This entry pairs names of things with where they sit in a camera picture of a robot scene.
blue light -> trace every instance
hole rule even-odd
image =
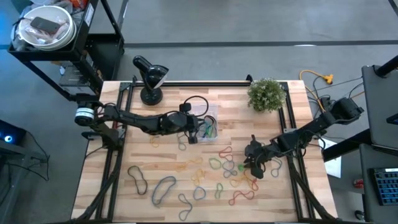
[[[12,137],[11,136],[6,136],[4,137],[5,142],[11,142],[12,141]]]

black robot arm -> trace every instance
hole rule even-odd
[[[103,144],[117,146],[119,133],[117,129],[109,128],[105,122],[116,121],[121,124],[137,127],[150,135],[168,135],[185,133],[189,144],[198,142],[196,133],[205,122],[188,112],[190,103],[180,105],[180,111],[170,111],[164,114],[142,116],[119,110],[113,104],[103,105],[97,101],[82,101],[78,104],[75,122],[80,126],[89,126],[103,138]]]
[[[118,110],[115,106],[105,106],[102,122],[117,121],[141,129],[150,135],[168,135],[181,132],[194,133],[199,128],[198,118],[180,111],[165,114],[141,116],[127,111]]]
[[[322,136],[326,128],[333,124],[350,124],[356,121],[364,110],[358,107],[351,98],[342,98],[333,104],[329,111],[305,126],[290,133],[284,133],[270,140],[269,145],[262,145],[252,135],[252,141],[246,146],[244,154],[245,167],[251,169],[251,174],[259,179],[264,177],[264,163],[273,157],[293,156],[294,152],[305,148],[313,136]]]

table leg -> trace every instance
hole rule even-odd
[[[323,154],[323,160],[325,162],[332,159],[336,159],[346,153],[357,150],[360,144],[372,144],[370,129],[361,131],[360,133],[338,143],[328,149],[325,149]]]

yellow extension cord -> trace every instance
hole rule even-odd
[[[314,71],[311,71],[311,70],[302,70],[302,71],[300,72],[300,75],[299,75],[300,80],[303,80],[303,74],[304,74],[305,72],[309,72],[309,73],[312,73],[312,74],[314,74],[314,75],[316,75],[316,76],[322,77],[322,78],[326,81],[326,83],[329,84],[329,85],[331,85],[331,84],[333,83],[333,75],[332,75],[332,74],[330,74],[330,75],[321,75],[321,74],[319,74],[319,73],[317,73],[317,72],[314,72]],[[318,105],[319,105],[319,107],[321,108],[322,112],[325,112],[326,110],[323,108],[323,106],[322,106],[322,104],[321,104],[321,101],[320,101],[319,98],[313,93],[315,90],[310,90],[308,86],[305,86],[305,88],[306,88],[306,89],[313,95],[313,97],[317,100]]]

keyboard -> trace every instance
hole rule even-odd
[[[380,205],[398,205],[398,168],[369,169]]]

